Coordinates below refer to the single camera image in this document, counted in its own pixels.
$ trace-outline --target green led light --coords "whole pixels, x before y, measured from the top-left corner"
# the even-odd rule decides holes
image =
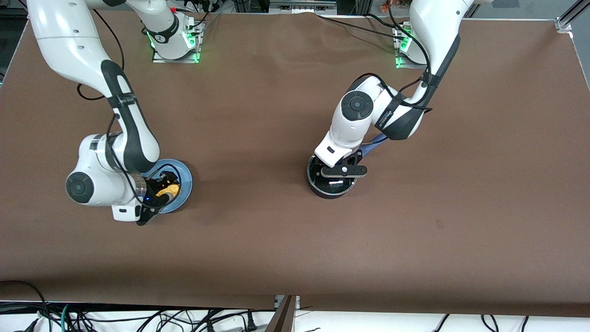
[[[184,38],[186,46],[188,48],[192,48],[191,44],[194,44],[195,42],[193,40],[191,40],[191,36],[189,34],[187,34],[186,32],[182,32],[182,38]]]
[[[151,46],[152,46],[152,48],[155,50],[155,49],[156,49],[156,47],[153,45],[153,40],[152,40],[152,37],[151,37],[149,34],[147,34],[147,37],[149,38],[149,43],[150,43],[150,45],[151,45]]]
[[[402,52],[407,52],[411,42],[412,42],[412,40],[409,39],[407,42],[402,43],[402,47],[400,48],[400,50]]]

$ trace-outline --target brown paper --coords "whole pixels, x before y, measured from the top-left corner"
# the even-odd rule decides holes
[[[71,201],[78,145],[112,112],[48,68],[29,25],[0,90],[0,279],[52,301],[268,308],[299,294],[319,310],[590,317],[590,93],[552,22],[464,21],[416,134],[323,200],[305,167],[348,86],[420,75],[395,68],[387,37],[313,14],[222,15],[201,63],[152,64],[134,13],[104,17],[161,158],[198,181],[143,227]]]

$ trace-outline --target cable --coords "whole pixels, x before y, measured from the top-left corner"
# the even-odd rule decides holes
[[[151,322],[151,321],[152,321],[152,319],[154,319],[156,316],[159,316],[159,315],[160,315],[161,313],[163,313],[163,312],[164,312],[164,310],[160,310],[160,311],[156,312],[155,314],[151,315],[150,317],[148,317],[148,318],[146,319],[146,321],[145,321],[145,322],[143,322],[143,323],[142,323],[142,324],[139,326],[139,328],[137,328],[137,332],[142,332],[142,331],[143,331],[143,330],[146,328],[146,326],[148,326],[149,322]]]
[[[412,85],[414,85],[414,84],[416,84],[416,83],[418,83],[418,82],[420,82],[420,77],[419,77],[419,78],[417,78],[417,79],[416,79],[415,81],[413,81],[412,83],[406,84],[404,87],[402,87],[401,89],[399,89],[399,90],[398,90],[398,93],[400,93],[400,92],[404,91],[405,89],[407,89],[407,88],[411,87]]]
[[[526,323],[529,322],[529,316],[525,316],[525,320],[522,321],[522,326],[520,327],[520,332],[525,332]]]
[[[405,31],[394,19],[394,15],[391,12],[391,6],[387,7],[387,10],[389,11],[389,18],[391,19],[391,21],[393,22],[394,26],[396,29],[402,31],[405,35],[407,35],[409,38],[411,38],[416,45],[420,48],[420,50],[422,51],[422,53],[424,54],[424,59],[426,60],[426,72],[428,73],[428,85],[426,86],[426,92],[424,92],[424,95],[422,96],[422,98],[420,98],[419,101],[415,102],[414,104],[410,104],[410,105],[418,105],[421,102],[424,101],[424,99],[426,99],[426,96],[428,96],[428,92],[430,91],[430,87],[431,84],[430,82],[432,82],[432,70],[430,67],[430,58],[428,56],[428,53],[426,52],[426,49],[424,48],[424,46],[422,46],[422,43],[420,43],[418,40],[416,40],[416,38],[414,38],[414,36],[412,36],[408,31]]]
[[[446,314],[446,315],[445,315],[445,316],[442,318],[441,322],[440,322],[440,323],[438,323],[438,327],[437,327],[437,329],[436,329],[436,330],[434,330],[433,332],[440,332],[440,331],[441,331],[441,328],[443,328],[444,322],[446,322],[446,321],[447,321],[447,318],[448,318],[450,315],[451,315],[451,314]]]
[[[225,320],[225,319],[228,319],[228,318],[231,318],[231,317],[235,317],[235,316],[240,316],[240,317],[244,318],[244,316],[242,316],[242,315],[243,314],[248,314],[248,312],[251,312],[251,313],[273,313],[273,312],[275,312],[275,310],[260,309],[260,310],[242,311],[242,312],[239,312],[239,313],[232,313],[232,314],[227,314],[227,315],[223,315],[223,316],[220,316],[220,317],[215,317],[214,319],[209,318],[208,319],[208,322],[213,325],[213,324],[218,323],[218,322],[220,322],[222,320]],[[196,329],[198,327],[199,326],[195,327],[191,332],[196,332]],[[204,326],[198,332],[203,332],[205,329],[207,329],[207,326]]]
[[[61,332],[65,332],[65,314],[67,313],[69,306],[69,303],[66,304],[64,309],[61,311]]]
[[[195,23],[194,25],[190,25],[190,26],[188,27],[188,28],[189,28],[189,30],[190,30],[190,29],[193,29],[193,28],[195,28],[195,27],[198,27],[198,26],[199,26],[199,24],[201,24],[201,23],[205,22],[205,19],[207,18],[207,15],[209,15],[209,13],[210,13],[210,12],[206,12],[206,13],[205,13],[205,16],[203,16],[203,18],[202,18],[200,21],[198,21],[198,22],[197,22],[197,23]]]
[[[221,311],[223,311],[222,309],[213,309],[211,310],[199,323],[196,324],[196,326],[191,330],[191,332],[196,332],[196,330],[203,325],[204,323],[208,322],[209,320],[211,320],[211,318],[215,315],[217,315],[218,313],[220,313]]]
[[[133,193],[133,196],[135,197],[135,199],[139,202],[139,204],[141,204],[143,207],[148,208],[148,209],[161,209],[163,207],[166,207],[168,205],[170,205],[177,197],[178,195],[176,195],[173,199],[171,199],[170,201],[168,201],[166,204],[163,205],[158,205],[158,206],[151,206],[151,205],[147,205],[145,204],[137,195],[137,193],[135,192],[135,186],[131,183],[131,180],[129,179],[129,177],[127,176],[127,174],[129,173],[128,171],[126,171],[123,168],[123,165],[121,164],[121,162],[119,161],[119,157],[117,157],[117,154],[114,152],[113,150],[113,146],[112,144],[109,144],[109,135],[110,135],[110,130],[111,127],[113,126],[113,122],[114,120],[117,118],[116,114],[113,114],[113,117],[111,118],[111,121],[109,123],[109,127],[107,128],[107,132],[106,132],[106,139],[107,141],[105,142],[106,145],[109,146],[110,150],[111,150],[111,154],[113,156],[113,159],[115,160],[115,162],[117,163],[117,166],[121,169],[121,171],[125,174],[125,179],[127,179],[127,183],[129,184],[129,187],[131,187],[131,192]],[[176,168],[176,166],[172,165],[172,164],[163,164],[162,166],[160,166],[160,168],[158,168],[159,170],[162,169],[164,166],[170,166],[172,167],[175,171],[176,171],[176,175],[178,177],[178,191],[180,192],[180,190],[182,189],[181,185],[182,185],[182,177],[181,177],[181,173],[178,171],[178,169]]]
[[[352,9],[350,10],[350,13],[348,13],[348,15],[352,15],[352,13],[355,12],[356,6],[358,5],[358,2],[355,1],[355,5],[352,7]]]
[[[156,326],[156,332],[162,332],[162,329],[164,328],[164,325],[166,325],[167,323],[171,323],[171,324],[174,324],[176,326],[179,326],[181,328],[182,332],[184,332],[184,327],[182,325],[180,325],[180,324],[172,321],[174,319],[174,317],[177,316],[178,314],[180,314],[181,312],[182,312],[182,310],[181,311],[178,311],[176,314],[174,314],[171,317],[168,317],[164,313],[160,314],[160,322],[158,323],[158,326]],[[168,319],[167,320],[163,320],[162,319],[162,316],[164,316],[164,317],[166,317]]]
[[[380,32],[380,31],[375,31],[375,30],[371,30],[371,29],[359,27],[358,25],[353,25],[353,24],[350,24],[350,23],[345,23],[345,22],[338,21],[336,19],[332,19],[332,18],[329,18],[329,17],[323,17],[323,16],[318,16],[318,17],[321,18],[321,19],[325,19],[326,21],[330,21],[330,22],[334,22],[334,23],[346,25],[347,27],[352,27],[352,28],[356,28],[356,29],[360,29],[360,30],[365,30],[365,31],[372,32],[372,33],[378,34],[378,35],[384,35],[384,36],[389,37],[389,38],[399,39],[399,40],[403,40],[404,39],[401,36],[394,36],[392,34],[386,34],[384,32]]]
[[[162,314],[160,315],[160,323],[158,324],[158,326],[159,326],[159,327],[158,327],[158,328],[156,328],[156,332],[160,332],[160,331],[162,331],[162,328],[163,328],[163,327],[164,327],[164,325],[166,325],[167,323],[177,324],[177,323],[173,322],[172,320],[178,320],[178,321],[181,321],[181,322],[183,322],[183,323],[185,323],[185,324],[190,324],[190,325],[191,325],[191,327],[192,327],[192,325],[193,325],[193,324],[192,324],[192,322],[191,322],[191,323],[189,323],[189,322],[187,322],[187,321],[183,321],[183,320],[180,320],[180,319],[176,318],[176,316],[178,316],[179,314],[182,314],[182,313],[184,313],[184,312],[187,312],[187,311],[188,311],[188,310],[180,310],[180,311],[178,311],[176,314],[174,314],[174,315],[172,315],[172,316],[168,316],[168,315],[166,315],[165,313],[162,313]],[[164,317],[166,317],[166,318],[168,318],[168,319],[167,319],[167,320],[165,320],[165,321],[163,321],[163,320],[162,320],[162,316],[164,316]]]
[[[379,82],[381,83],[381,85],[383,86],[383,89],[385,89],[385,91],[387,91],[387,93],[389,94],[389,96],[391,97],[391,99],[395,99],[395,96],[394,96],[394,94],[391,92],[391,90],[389,89],[389,87],[388,87],[387,83],[385,83],[385,81],[384,81],[384,80],[381,78],[381,76],[379,76],[379,75],[377,75],[377,74],[375,74],[375,73],[365,73],[365,74],[363,74],[363,75],[360,75],[360,76],[359,76],[359,77],[358,77],[356,80],[358,80],[358,79],[361,79],[361,78],[363,78],[363,77],[365,77],[365,76],[373,76],[373,77],[375,77],[376,79],[378,79],[378,80],[379,80]],[[419,106],[419,105],[416,105],[416,104],[410,104],[410,103],[408,103],[408,102],[404,102],[404,101],[402,101],[402,102],[400,103],[400,105],[402,105],[402,106],[408,106],[408,107],[415,108],[415,109],[424,110],[424,111],[425,111],[425,113],[426,113],[426,112],[429,112],[429,111],[431,111],[431,110],[432,110],[432,108],[428,108],[428,107],[424,107],[424,106]]]
[[[387,141],[388,139],[389,139],[389,138],[387,138],[387,137],[386,137],[386,138],[382,138],[382,139],[380,139],[380,140],[378,140],[378,141],[376,141],[376,142],[367,142],[367,143],[361,143],[361,145],[373,145],[373,144],[378,144],[378,143],[381,143],[381,142],[385,142],[385,141]]]
[[[496,319],[494,318],[494,315],[490,315],[491,317],[491,321],[494,322],[494,327],[496,328],[495,330],[492,329],[486,322],[486,316],[485,315],[481,315],[481,322],[487,327],[488,330],[490,330],[491,332],[500,332],[500,330],[498,329],[498,323],[496,322]]]
[[[119,46],[119,52],[121,53],[121,70],[125,70],[125,54],[123,54],[123,47],[121,46],[121,42],[119,41],[117,34],[114,33],[114,31],[110,27],[109,23],[107,23],[107,21],[102,17],[102,15],[99,14],[99,12],[96,9],[92,9],[92,11],[94,11],[94,13],[100,18],[100,20],[103,21],[103,23],[107,26],[107,28],[109,29],[109,31],[113,35],[114,40],[117,42],[117,46]],[[81,87],[82,87],[82,84],[78,84],[78,86],[76,87],[76,91],[78,92],[78,95],[85,100],[100,100],[100,99],[104,98],[104,96],[86,97],[85,95],[82,94],[82,91],[80,90]]]
[[[51,315],[49,308],[47,307],[47,302],[45,300],[45,298],[43,297],[43,294],[41,293],[41,291],[32,283],[27,282],[27,281],[22,281],[22,280],[4,280],[4,281],[0,281],[0,284],[21,284],[21,285],[26,285],[30,288],[32,288],[35,293],[37,293],[37,295],[39,296],[39,298],[41,299],[41,303],[43,304],[43,307],[45,309],[45,313],[49,316]],[[53,328],[52,328],[53,324],[51,322],[49,322],[49,331],[52,332]]]
[[[389,23],[383,21],[377,15],[374,15],[374,14],[371,14],[371,13],[367,13],[367,14],[365,14],[363,16],[365,16],[365,17],[372,17],[372,18],[376,19],[377,22],[381,23],[382,25],[384,25],[386,27],[389,27],[389,28],[394,28],[395,27],[393,24],[389,24]]]

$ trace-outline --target circular joint cap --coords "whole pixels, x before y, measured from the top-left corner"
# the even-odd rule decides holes
[[[350,121],[362,120],[371,115],[373,100],[362,91],[351,91],[344,95],[342,103],[342,115]]]
[[[65,190],[74,201],[84,204],[88,203],[94,194],[94,183],[88,174],[75,172],[65,181]]]

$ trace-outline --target yellow object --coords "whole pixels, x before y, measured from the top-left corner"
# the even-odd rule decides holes
[[[156,197],[160,197],[166,193],[171,193],[172,196],[176,197],[176,195],[178,195],[178,190],[180,189],[180,186],[178,186],[177,184],[173,183],[169,186],[167,186],[166,188],[158,191],[158,193],[156,194]]]

